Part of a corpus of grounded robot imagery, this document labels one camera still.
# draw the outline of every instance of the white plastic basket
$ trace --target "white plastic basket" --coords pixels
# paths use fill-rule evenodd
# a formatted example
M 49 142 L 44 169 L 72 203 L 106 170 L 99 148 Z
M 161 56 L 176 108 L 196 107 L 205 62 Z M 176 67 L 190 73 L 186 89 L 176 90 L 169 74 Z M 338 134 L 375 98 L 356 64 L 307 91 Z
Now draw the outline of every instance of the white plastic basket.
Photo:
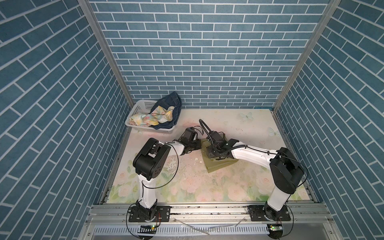
M 159 133 L 166 133 L 171 134 L 175 126 L 171 127 L 170 129 L 160 128 L 160 129 L 154 129 L 152 127 L 146 127 L 146 126 L 137 126 L 137 125 L 131 125 L 129 124 L 129 117 L 132 115 L 135 115 L 136 113 L 150 113 L 152 107 L 157 103 L 155 100 L 139 100 L 137 103 L 133 106 L 132 110 L 129 112 L 129 115 L 127 119 L 125 120 L 125 125 L 128 127 L 134 127 L 137 128 L 140 131 L 146 131 L 146 132 L 159 132 Z

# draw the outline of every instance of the dark blue denim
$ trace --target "dark blue denim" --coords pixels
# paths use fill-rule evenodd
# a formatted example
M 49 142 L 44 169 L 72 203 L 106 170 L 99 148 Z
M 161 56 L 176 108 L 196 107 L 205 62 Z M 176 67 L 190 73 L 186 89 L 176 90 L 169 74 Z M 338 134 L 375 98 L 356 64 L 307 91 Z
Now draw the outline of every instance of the dark blue denim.
M 154 129 L 159 129 L 159 128 L 170 129 L 173 126 L 175 126 L 181 113 L 181 105 L 182 105 L 181 98 L 179 97 L 177 92 L 172 92 L 171 94 L 157 101 L 157 103 L 152 107 L 151 112 L 153 112 L 157 108 L 157 106 L 163 107 L 166 110 L 170 106 L 174 106 L 175 108 L 173 109 L 173 112 L 172 112 L 172 121 L 160 123 L 159 125 L 151 126 L 151 127 L 153 127 Z

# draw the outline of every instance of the floral tabletop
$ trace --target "floral tabletop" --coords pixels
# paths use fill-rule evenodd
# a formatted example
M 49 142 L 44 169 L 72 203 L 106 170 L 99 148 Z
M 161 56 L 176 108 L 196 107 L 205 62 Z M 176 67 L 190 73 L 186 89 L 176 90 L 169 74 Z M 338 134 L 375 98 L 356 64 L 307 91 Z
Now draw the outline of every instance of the floral tabletop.
M 132 129 L 107 203 L 131 203 L 139 198 L 139 179 L 132 166 L 133 158 L 150 137 L 166 142 L 179 138 L 185 128 L 203 119 L 228 139 L 246 144 L 279 149 L 285 147 L 272 115 L 267 109 L 183 109 L 172 134 Z M 167 183 L 177 168 L 177 156 L 169 156 L 156 185 Z M 158 202 L 239 202 L 266 201 L 274 188 L 271 172 L 257 164 L 238 162 L 208 173 L 201 150 L 179 156 L 179 169 L 171 183 L 156 190 Z M 309 200 L 304 186 L 290 200 Z

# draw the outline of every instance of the folded green fabric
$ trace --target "folded green fabric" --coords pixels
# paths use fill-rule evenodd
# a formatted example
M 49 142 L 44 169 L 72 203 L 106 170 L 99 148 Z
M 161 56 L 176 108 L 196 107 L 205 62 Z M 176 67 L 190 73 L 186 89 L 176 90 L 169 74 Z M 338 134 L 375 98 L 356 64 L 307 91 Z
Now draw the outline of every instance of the folded green fabric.
M 206 139 L 201 139 L 201 155 L 203 156 L 203 161 L 205 167 L 207 168 L 208 173 L 221 169 L 223 167 L 234 164 L 238 159 L 233 159 L 226 157 L 221 160 L 216 160 L 216 158 L 208 158 L 207 156 L 207 147 L 210 146 L 210 142 Z

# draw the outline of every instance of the brick wall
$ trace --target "brick wall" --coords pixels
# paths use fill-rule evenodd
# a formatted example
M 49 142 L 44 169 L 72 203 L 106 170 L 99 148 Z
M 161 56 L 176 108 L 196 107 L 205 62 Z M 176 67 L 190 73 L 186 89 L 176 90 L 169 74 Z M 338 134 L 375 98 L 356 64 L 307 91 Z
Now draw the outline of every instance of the brick wall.
M 135 101 L 271 108 L 328 0 L 91 0 Z
M 345 239 L 384 239 L 383 12 L 342 0 L 278 110 Z
M 76 0 L 0 1 L 0 239 L 72 239 L 128 106 Z

